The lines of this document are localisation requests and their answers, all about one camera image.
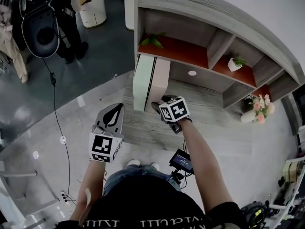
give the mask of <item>black cable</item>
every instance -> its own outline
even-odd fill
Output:
[[[185,140],[183,141],[182,149],[183,149],[184,152],[187,153],[186,141],[185,141]],[[191,175],[192,175],[191,173],[186,174],[186,172],[185,172],[185,174],[184,174],[184,182],[183,182],[183,184],[182,184],[181,190],[184,189],[184,188],[186,188],[186,186],[187,186],[187,179],[186,179],[186,178],[187,178],[187,177],[190,177]]]
[[[59,127],[59,130],[61,131],[61,136],[63,138],[63,142],[65,144],[65,147],[66,147],[66,151],[67,151],[67,156],[68,156],[68,168],[69,168],[69,183],[68,183],[68,194],[66,195],[68,198],[69,198],[69,192],[70,192],[70,182],[71,182],[71,179],[70,179],[70,175],[71,175],[71,171],[70,171],[70,157],[69,157],[69,152],[68,152],[68,147],[67,147],[67,144],[66,144],[66,140],[64,139],[64,136],[63,136],[63,133],[62,133],[62,130],[61,130],[61,125],[59,124],[59,121],[58,121],[58,117],[57,117],[57,113],[56,113],[56,106],[55,106],[55,91],[56,91],[56,86],[55,86],[55,83],[56,83],[56,80],[55,80],[55,75],[54,73],[52,73],[47,65],[47,63],[45,62],[45,60],[43,59],[44,61],[44,64],[46,65],[48,71],[50,72],[50,76],[51,76],[51,79],[53,79],[52,77],[54,76],[54,79],[53,81],[51,82],[52,85],[54,86],[54,95],[53,95],[53,105],[54,105],[54,113],[55,113],[55,116],[56,116],[56,121],[57,121],[57,124],[58,124],[58,127]]]
[[[52,25],[52,29],[53,29],[53,32],[54,32],[55,36],[56,36],[57,38],[59,38],[59,39],[65,39],[67,36],[66,36],[66,35],[61,36],[61,31],[60,31],[59,28],[58,28],[59,34],[57,34],[57,32],[55,31],[55,28],[54,28],[55,22],[56,22],[56,15],[55,15],[55,19],[54,19],[54,22],[53,22],[53,25]]]
[[[55,116],[56,116],[56,121],[57,121],[57,124],[58,124],[58,127],[59,127],[59,130],[61,131],[61,125],[59,124],[59,122],[58,122],[58,118],[57,118],[57,114],[56,114],[56,107],[55,107],[55,89],[56,89],[56,87],[55,87],[55,85],[54,85],[54,113],[55,113]],[[69,191],[70,191],[70,157],[69,157],[69,152],[68,152],[68,147],[67,147],[67,144],[66,144],[66,140],[64,139],[64,137],[63,137],[63,133],[62,133],[62,131],[61,131],[61,136],[62,136],[62,138],[63,138],[63,142],[64,142],[64,144],[65,144],[65,147],[66,147],[66,151],[67,151],[67,156],[68,156],[68,168],[69,168],[69,184],[68,184],[68,194],[67,194],[67,196],[69,196]]]
[[[44,59],[43,59],[43,61],[44,61],[44,64],[46,65],[46,67],[48,68],[47,63],[45,62]],[[49,68],[48,68],[48,71],[50,72],[50,74],[52,74]]]
[[[67,196],[66,194],[63,194],[63,197],[62,197],[62,198],[64,199],[65,202],[70,202],[70,201],[72,201],[72,203],[76,206],[75,202],[77,202],[77,200],[72,199],[70,196]]]
[[[181,188],[181,190],[182,189],[184,189],[184,188],[186,188],[186,186],[187,186],[187,175],[186,175],[186,172],[185,172],[185,175],[184,175],[184,182],[183,182],[183,185],[185,184],[185,186],[183,186],[182,188]]]

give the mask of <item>flower vase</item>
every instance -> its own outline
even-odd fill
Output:
[[[253,120],[255,120],[255,110],[252,109],[246,113],[244,113],[241,117],[240,120],[242,123],[247,123],[247,122],[251,122]]]

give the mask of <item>black stripe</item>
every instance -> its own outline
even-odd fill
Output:
[[[152,86],[152,82],[153,82],[153,73],[154,73],[154,68],[156,66],[156,61],[157,61],[157,58],[154,58],[153,60],[153,67],[152,67],[152,74],[151,74],[151,79],[149,81],[149,86],[148,86],[148,91],[147,91],[147,96],[146,96],[146,101],[145,101],[145,108],[146,108],[146,104],[147,104],[147,100],[148,100],[148,95],[149,95],[149,92],[151,90],[151,86]]]

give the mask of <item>glossy floor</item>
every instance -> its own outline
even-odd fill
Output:
[[[57,108],[134,68],[133,32],[125,27],[124,0],[105,0],[105,8],[107,21],[91,29],[83,26],[77,13],[81,39],[89,44],[84,58],[68,65],[57,54],[46,59],[56,75]],[[42,59],[32,57],[27,68],[30,79],[26,84],[14,67],[0,76],[0,129],[5,146],[54,111],[53,86]]]
[[[128,73],[123,74],[83,94],[83,101],[79,101],[80,98],[74,99],[58,110],[71,160],[70,195],[74,199],[77,198],[89,162],[88,138],[91,126],[100,110],[122,101],[128,77]],[[275,103],[275,109],[275,113],[268,117],[264,125],[245,124],[251,129],[250,152],[230,154],[215,144],[211,145],[221,166],[225,183],[239,206],[254,200],[265,201],[268,194],[272,194],[274,198],[278,192],[277,181],[282,176],[284,161],[296,153],[296,139],[292,136],[281,102]],[[210,124],[211,131],[216,128]],[[61,198],[61,190],[67,192],[68,160],[65,146],[60,143],[60,136],[52,113],[21,135],[2,153],[8,170],[37,170],[39,173],[37,177],[8,179],[16,195],[26,194],[27,203],[24,201],[24,206],[51,200],[51,193],[43,184],[42,177],[48,181],[58,198]],[[39,153],[38,159],[34,159],[34,151]],[[139,159],[143,164],[157,162],[161,171],[169,174],[173,171],[173,168],[169,167],[169,160],[173,155],[173,151],[124,143],[115,161],[107,164],[105,178],[125,167],[133,158]],[[188,178],[187,184],[183,191],[202,207],[194,176]],[[47,222],[41,227],[50,228],[55,222],[68,219],[73,209],[72,203],[68,206],[61,200],[58,207],[54,206],[35,217],[37,220],[47,218]]]

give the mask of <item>white pedestal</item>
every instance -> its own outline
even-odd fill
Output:
[[[152,56],[140,55],[139,57],[133,77],[133,108],[138,111],[144,111],[153,79],[155,60]]]
[[[81,7],[81,20],[86,28],[99,26],[107,19],[104,0],[91,0]]]
[[[168,77],[170,74],[171,62],[169,60],[156,60],[156,65],[152,77],[152,85],[148,94],[145,111],[154,113],[152,102],[159,103],[165,94],[168,84]]]
[[[134,0],[125,0],[125,25],[129,30],[134,30]]]

